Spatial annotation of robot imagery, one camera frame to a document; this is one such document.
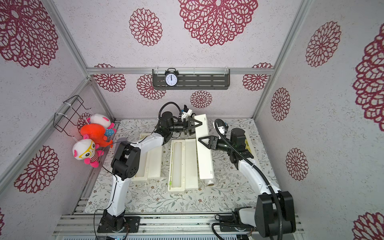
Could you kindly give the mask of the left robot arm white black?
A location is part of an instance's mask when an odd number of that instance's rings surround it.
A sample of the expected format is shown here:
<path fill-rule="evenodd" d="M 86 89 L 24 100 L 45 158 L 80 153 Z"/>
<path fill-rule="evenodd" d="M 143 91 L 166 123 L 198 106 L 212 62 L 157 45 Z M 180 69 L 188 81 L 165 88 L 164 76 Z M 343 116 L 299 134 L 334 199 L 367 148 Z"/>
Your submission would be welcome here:
<path fill-rule="evenodd" d="M 206 122 L 185 113 L 176 103 L 168 102 L 159 110 L 158 122 L 149 136 L 138 142 L 130 142 L 127 138 L 118 139 L 111 162 L 114 176 L 112 193 L 108 206 L 103 210 L 100 225 L 118 231 L 125 224 L 125 198 L 129 184 L 139 170 L 142 155 L 165 145 L 173 133 L 197 134 Z"/>

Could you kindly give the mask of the cream wrap dispenser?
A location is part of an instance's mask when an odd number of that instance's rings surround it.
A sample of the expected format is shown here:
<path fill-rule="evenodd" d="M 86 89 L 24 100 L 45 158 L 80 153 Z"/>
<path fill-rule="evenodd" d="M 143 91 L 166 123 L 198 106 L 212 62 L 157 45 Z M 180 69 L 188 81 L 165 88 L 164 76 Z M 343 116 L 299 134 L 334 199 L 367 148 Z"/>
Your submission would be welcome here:
<path fill-rule="evenodd" d="M 171 144 L 169 185 L 170 193 L 199 188 L 197 147 L 194 139 L 173 140 Z"/>
<path fill-rule="evenodd" d="M 161 177 L 164 138 L 158 133 L 144 134 L 139 143 L 133 144 L 141 150 L 139 169 L 133 182 L 143 182 Z"/>

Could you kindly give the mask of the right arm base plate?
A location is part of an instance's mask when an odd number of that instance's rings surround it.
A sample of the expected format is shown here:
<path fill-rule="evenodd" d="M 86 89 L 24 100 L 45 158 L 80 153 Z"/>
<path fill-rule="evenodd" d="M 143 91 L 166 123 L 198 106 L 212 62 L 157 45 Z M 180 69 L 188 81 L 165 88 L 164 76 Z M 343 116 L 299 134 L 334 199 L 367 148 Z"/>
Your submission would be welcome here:
<path fill-rule="evenodd" d="M 254 232 L 257 230 L 257 222 L 260 213 L 253 207 L 236 208 L 231 215 L 215 215 L 216 223 L 211 228 L 219 226 L 221 232 Z"/>

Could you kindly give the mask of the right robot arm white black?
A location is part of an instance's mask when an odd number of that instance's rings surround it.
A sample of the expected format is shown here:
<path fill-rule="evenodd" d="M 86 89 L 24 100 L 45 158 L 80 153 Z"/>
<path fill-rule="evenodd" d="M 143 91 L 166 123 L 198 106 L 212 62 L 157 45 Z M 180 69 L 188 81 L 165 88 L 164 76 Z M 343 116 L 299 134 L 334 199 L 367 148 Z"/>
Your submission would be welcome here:
<path fill-rule="evenodd" d="M 262 170 L 252 153 L 246 148 L 246 132 L 240 128 L 231 130 L 231 137 L 225 136 L 228 125 L 221 119 L 214 121 L 217 136 L 199 138 L 199 142 L 207 149 L 223 151 L 228 154 L 230 161 L 242 173 L 254 191 L 258 194 L 256 207 L 237 208 L 231 217 L 216 215 L 216 226 L 228 228 L 249 229 L 257 231 L 261 237 L 271 240 L 283 239 L 286 234 L 296 231 L 294 198 L 288 191 L 276 187 Z"/>

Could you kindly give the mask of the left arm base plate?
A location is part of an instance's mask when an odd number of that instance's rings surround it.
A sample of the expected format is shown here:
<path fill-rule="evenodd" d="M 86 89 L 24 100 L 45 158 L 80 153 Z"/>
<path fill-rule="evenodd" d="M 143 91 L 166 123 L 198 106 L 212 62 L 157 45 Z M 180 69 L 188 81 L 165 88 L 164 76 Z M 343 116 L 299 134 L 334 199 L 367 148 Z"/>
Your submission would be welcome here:
<path fill-rule="evenodd" d="M 112 216 L 106 213 L 102 216 L 97 233 L 137 233 L 140 226 L 140 217 Z"/>

